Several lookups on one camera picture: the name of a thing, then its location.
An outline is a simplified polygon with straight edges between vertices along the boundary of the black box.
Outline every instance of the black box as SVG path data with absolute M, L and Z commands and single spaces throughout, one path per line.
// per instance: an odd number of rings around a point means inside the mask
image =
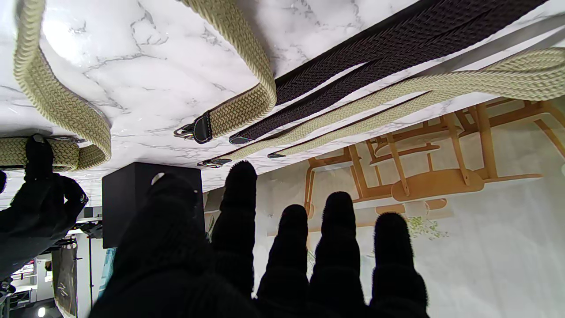
M 161 172 L 185 178 L 200 193 L 194 214 L 204 231 L 200 169 L 134 162 L 102 178 L 103 248 L 118 246 L 129 222 L 144 203 L 151 180 Z

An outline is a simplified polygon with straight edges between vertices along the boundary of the brown woven belt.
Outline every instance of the brown woven belt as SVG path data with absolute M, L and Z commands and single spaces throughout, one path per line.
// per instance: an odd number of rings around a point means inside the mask
M 373 29 L 351 45 L 340 45 L 327 53 L 331 58 L 314 59 L 277 83 L 278 102 L 303 93 L 339 71 L 367 63 L 324 88 L 230 137 L 232 144 L 245 144 L 285 124 L 322 111 L 357 89 L 406 68 L 455 53 L 501 30 L 546 0 L 440 1 L 388 29 Z M 345 59 L 353 56 L 353 62 Z
M 410 7 L 388 17 L 387 19 L 361 31 L 357 35 L 333 47 L 325 53 L 315 57 L 307 63 L 295 68 L 293 71 L 279 77 L 275 80 L 277 101 L 274 105 L 280 105 L 293 100 L 310 90 L 316 88 L 335 74 L 347 70 L 349 67 L 363 64 L 374 59 L 386 56 L 389 51 L 395 48 L 390 46 L 396 40 L 402 39 L 403 42 L 412 42 L 421 34 L 411 30 L 418 30 L 424 24 L 443 25 L 444 17 L 454 16 L 455 20 L 450 23 L 466 23 L 469 16 L 460 14 L 457 5 L 469 6 L 470 3 L 476 1 L 469 0 L 420 0 Z M 448 14 L 448 10 L 454 10 L 457 14 Z M 441 34 L 440 30 L 428 28 L 428 32 L 432 36 Z M 389 50 L 384 52 L 382 46 L 387 43 Z M 252 123 L 263 116 L 257 116 L 260 112 L 270 111 L 272 108 L 266 107 L 265 103 L 258 100 L 247 99 L 246 115 L 247 118 L 241 118 L 236 122 L 247 121 Z M 225 135 L 226 129 L 215 129 L 218 124 L 219 113 L 223 111 L 225 103 L 205 112 L 203 115 L 194 120 L 193 123 L 184 125 L 174 131 L 175 137 L 184 139 L 192 139 L 199 144 L 207 143 L 213 138 Z M 240 117 L 243 115 L 234 114 L 232 117 Z M 234 124 L 232 131 L 237 130 Z
M 518 29 L 517 31 L 513 31 L 505 36 L 502 36 L 494 41 L 491 41 L 485 45 L 481 45 L 478 48 L 473 50 L 467 51 L 457 57 L 447 60 L 446 62 L 440 63 L 434 67 L 431 67 L 427 70 L 419 72 L 416 75 L 413 75 L 412 79 L 422 78 L 429 75 L 438 75 L 443 76 L 441 74 L 452 72 L 454 70 L 458 70 L 462 67 L 468 66 L 473 64 L 477 61 L 480 61 L 484 58 L 490 57 L 493 54 L 496 54 L 500 51 L 509 49 L 515 45 L 523 44 L 523 41 L 526 39 L 534 38 L 539 35 L 542 35 L 546 32 L 550 32 L 551 30 L 557 30 L 561 28 L 565 22 L 565 14 L 553 16 L 551 18 L 533 23 L 527 27 L 522 29 Z M 525 50 L 537 50 L 537 49 L 544 49 L 555 45 L 556 43 L 561 42 L 565 38 L 565 29 L 561 29 L 558 32 L 553 33 L 551 36 L 545 38 L 544 40 L 530 46 Z M 423 86 L 415 88 L 416 91 L 426 91 L 426 88 Z M 370 94 L 369 96 L 360 98 L 361 100 L 365 100 L 370 98 L 374 94 Z M 344 106 L 336 108 L 332 111 L 329 111 L 323 115 L 318 117 L 314 117 L 302 124 L 296 125 L 291 127 L 285 131 L 281 131 L 277 134 L 269 136 L 265 139 L 252 143 L 250 145 L 246 145 L 245 147 L 241 147 L 235 149 L 232 152 L 226 153 L 222 156 L 215 157 L 210 160 L 205 160 L 200 162 L 199 166 L 207 166 L 207 167 L 222 167 L 224 164 L 227 164 L 234 160 L 243 159 L 257 151 L 261 151 L 262 149 L 271 148 L 271 147 L 278 147 L 280 145 L 288 145 L 292 144 L 300 139 L 306 137 L 309 133 L 317 130 L 318 128 L 327 126 L 329 124 L 335 123 L 342 119 L 345 119 L 351 115 L 359 114 L 367 109 L 372 107 L 376 107 L 379 103 L 373 102 L 371 105 L 367 107 L 361 107 L 361 104 L 357 103 L 356 101 L 350 102 Z M 273 153 L 270 157 L 280 157 L 279 152 Z

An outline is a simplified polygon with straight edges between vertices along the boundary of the marble surface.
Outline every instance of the marble surface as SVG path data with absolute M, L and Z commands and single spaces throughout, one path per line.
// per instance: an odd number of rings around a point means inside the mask
M 33 131 L 68 134 L 37 113 L 11 75 L 16 35 L 14 2 L 6 0 L 0 4 L 0 136 L 29 135 Z M 415 0 L 237 2 L 263 44 L 273 72 L 280 76 Z M 565 2 L 549 0 L 470 48 L 388 76 L 347 96 L 334 107 L 563 12 Z M 41 47 L 56 76 L 104 112 L 111 123 L 111 161 L 88 171 L 66 173 L 77 179 L 87 192 L 90 206 L 101 205 L 101 178 L 131 162 L 195 167 L 199 161 L 235 149 L 227 137 L 198 145 L 172 136 L 172 131 L 182 124 L 192 122 L 205 110 L 257 83 L 234 48 L 190 8 L 172 0 L 48 0 L 42 26 Z M 548 35 L 505 49 L 469 69 L 486 66 Z M 248 159 L 258 173 L 265 173 L 490 98 L 493 96 L 468 94 L 312 152 L 276 160 L 266 157 L 284 148 L 281 147 L 256 153 Z M 380 109 L 397 102 L 382 105 Z M 273 112 L 286 105 L 276 107 Z M 307 139 L 370 113 L 324 127 Z M 204 169 L 204 190 L 222 186 L 228 171 L 229 165 L 222 169 Z M 20 171 L 8 172 L 0 208 L 9 204 L 23 182 L 22 176 Z

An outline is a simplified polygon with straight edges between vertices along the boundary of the green plant illustration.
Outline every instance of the green plant illustration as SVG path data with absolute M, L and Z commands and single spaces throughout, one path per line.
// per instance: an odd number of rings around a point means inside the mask
M 306 261 L 308 262 L 308 267 L 306 269 L 306 277 L 311 277 L 314 272 L 314 264 L 316 264 L 316 255 L 312 251 L 308 251 L 306 256 Z
M 208 230 L 206 231 L 206 238 L 210 243 L 212 243 L 212 231 L 214 230 L 214 225 L 216 224 L 216 219 L 214 216 L 210 217 L 210 223 L 208 224 Z
M 406 223 L 408 224 L 408 231 L 410 232 L 411 238 L 425 236 L 429 240 L 435 240 L 449 237 L 448 232 L 438 229 L 437 221 L 430 221 L 421 216 L 417 216 L 408 218 Z

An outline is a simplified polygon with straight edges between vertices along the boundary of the glove finger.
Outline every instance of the glove finger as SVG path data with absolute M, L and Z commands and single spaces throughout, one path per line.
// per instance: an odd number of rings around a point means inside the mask
M 375 224 L 375 270 L 371 306 L 382 300 L 409 299 L 422 308 L 428 303 L 425 283 L 414 269 L 410 233 L 400 214 L 384 213 Z
M 332 193 L 322 216 L 322 238 L 316 248 L 316 266 L 346 267 L 359 273 L 360 253 L 353 201 L 345 192 Z
M 307 217 L 306 210 L 301 205 L 293 204 L 284 209 L 279 232 L 269 252 L 267 270 L 285 267 L 306 274 Z
M 88 197 L 79 186 L 79 184 L 68 177 L 59 176 L 59 179 L 63 185 L 64 197 L 67 202 L 63 205 L 63 211 L 65 212 L 69 223 L 75 223 L 76 217 L 82 211 L 84 206 L 88 202 Z
M 406 221 L 400 214 L 384 213 L 375 224 L 376 267 L 398 264 L 414 267 L 414 255 Z
M 342 316 L 359 316 L 365 305 L 351 197 L 345 192 L 331 194 L 322 218 L 322 236 L 310 279 L 310 301 Z
M 25 181 L 50 178 L 53 173 L 53 150 L 47 140 L 35 134 L 25 144 Z
M 242 161 L 235 164 L 225 180 L 224 199 L 220 210 L 232 210 L 255 213 L 255 195 L 257 191 L 257 174 L 253 166 Z
M 308 223 L 301 205 L 287 207 L 279 222 L 279 233 L 269 252 L 267 270 L 261 279 L 257 298 L 287 308 L 303 307 L 307 299 L 306 239 Z
M 4 171 L 0 171 L 0 193 L 4 192 L 6 188 L 6 179 L 7 177 Z
M 245 297 L 253 290 L 253 245 L 255 245 L 255 183 L 253 166 L 239 162 L 225 181 L 220 216 L 212 232 L 216 252 L 216 273 Z

